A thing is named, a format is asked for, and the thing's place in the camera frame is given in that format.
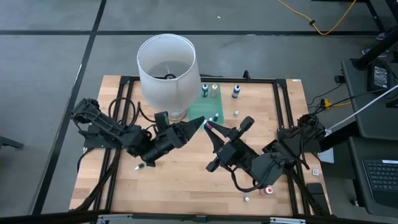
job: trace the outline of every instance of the white bottle cap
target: white bottle cap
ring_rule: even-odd
[[[266,194],[272,194],[274,192],[274,189],[272,189],[271,186],[267,186],[264,191]]]

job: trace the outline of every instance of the white stick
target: white stick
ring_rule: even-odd
[[[398,85],[392,87],[391,89],[389,89],[387,92],[383,93],[382,95],[378,96],[376,99],[372,100],[370,103],[368,103],[367,105],[365,105],[364,107],[362,107],[361,109],[359,109],[357,112],[353,113],[352,115],[348,116],[346,119],[340,121],[339,123],[333,125],[332,127],[328,128],[329,130],[341,125],[342,123],[346,122],[347,120],[349,120],[350,118],[352,118],[353,116],[359,114],[362,110],[365,110],[368,106],[372,105],[372,103],[376,102],[377,100],[379,100],[380,98],[386,96],[387,94],[389,94],[392,90],[395,90],[398,87]]]

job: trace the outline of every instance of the white lamp shade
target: white lamp shade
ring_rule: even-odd
[[[161,80],[148,75],[162,63],[178,62],[189,69],[177,78]],[[159,110],[186,110],[200,94],[200,75],[193,44],[184,37],[162,34],[145,41],[137,54],[142,95]]]

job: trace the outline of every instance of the yellow cable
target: yellow cable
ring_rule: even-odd
[[[290,6],[288,6],[286,3],[282,2],[281,0],[278,0],[280,3],[282,3],[284,6],[286,6],[286,8],[290,9],[291,11],[293,11],[294,13],[306,17],[309,21],[312,21],[311,18],[309,18],[308,16],[302,14],[301,12],[297,12],[296,10],[292,9]],[[331,31],[333,31],[334,29],[336,29],[336,27],[338,26],[338,24],[340,24],[340,22],[344,19],[344,17],[347,15],[347,13],[351,10],[351,8],[354,6],[356,0],[353,1],[353,3],[351,3],[351,5],[349,6],[349,8],[347,9],[347,11],[344,13],[344,15],[340,18],[340,20],[336,23],[336,25],[331,28],[328,32],[326,33],[322,33],[319,31],[317,25],[315,25],[315,23],[312,24],[312,26],[315,28],[315,30],[320,34],[320,35],[328,35]]]
[[[333,106],[346,106],[346,105],[350,105],[351,104],[351,102],[348,102],[348,103],[341,103],[341,104],[339,104],[339,105],[333,105]]]

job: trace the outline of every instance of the keyboard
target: keyboard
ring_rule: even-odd
[[[398,207],[398,161],[363,161],[373,200],[389,207]]]

